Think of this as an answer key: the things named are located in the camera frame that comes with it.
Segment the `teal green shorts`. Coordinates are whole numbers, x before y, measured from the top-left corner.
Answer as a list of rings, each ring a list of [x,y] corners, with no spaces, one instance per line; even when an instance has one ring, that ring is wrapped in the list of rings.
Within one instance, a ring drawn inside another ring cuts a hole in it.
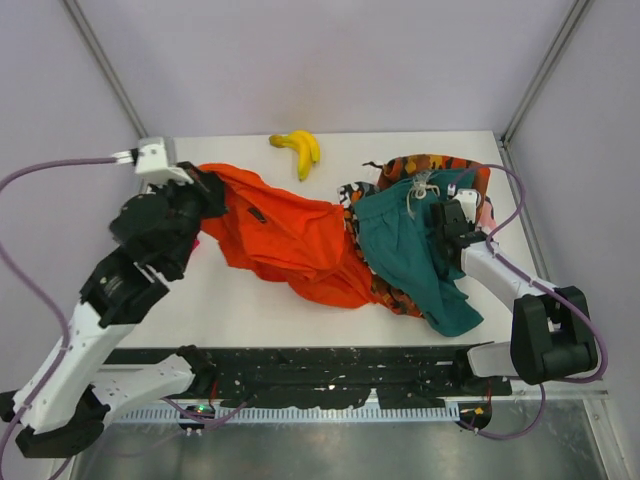
[[[464,274],[449,267],[436,247],[430,207],[446,199],[461,171],[419,173],[353,203],[357,241],[372,270],[408,295],[429,325],[457,337],[483,322],[455,281]]]

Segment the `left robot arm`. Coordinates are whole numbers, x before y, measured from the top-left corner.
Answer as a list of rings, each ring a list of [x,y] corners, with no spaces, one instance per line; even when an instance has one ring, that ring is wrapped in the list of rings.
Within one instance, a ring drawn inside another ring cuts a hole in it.
[[[95,375],[118,344],[184,277],[203,221],[227,209],[223,181],[183,162],[185,179],[155,180],[130,198],[110,223],[117,247],[101,260],[54,350],[28,384],[1,395],[1,418],[19,425],[26,458],[72,457],[91,446],[115,419],[163,397],[205,396],[216,368],[204,351],[183,346],[126,379]]]

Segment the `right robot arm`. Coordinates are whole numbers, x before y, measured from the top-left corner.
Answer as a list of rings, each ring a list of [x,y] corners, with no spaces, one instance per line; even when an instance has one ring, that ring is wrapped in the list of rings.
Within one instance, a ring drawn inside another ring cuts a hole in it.
[[[458,199],[430,207],[436,245],[446,264],[482,284],[511,312],[510,340],[469,348],[476,377],[587,383],[600,377],[608,354],[588,318],[584,294],[559,288],[513,263],[472,223],[474,205]]]

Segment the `orange shorts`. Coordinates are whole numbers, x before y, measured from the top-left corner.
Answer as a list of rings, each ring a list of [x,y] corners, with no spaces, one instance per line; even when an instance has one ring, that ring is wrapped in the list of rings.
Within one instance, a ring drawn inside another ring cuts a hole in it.
[[[218,242],[229,266],[286,283],[326,306],[357,309],[377,302],[372,273],[355,252],[341,206],[275,188],[233,165],[200,169],[224,182],[227,213],[203,221],[201,230]]]

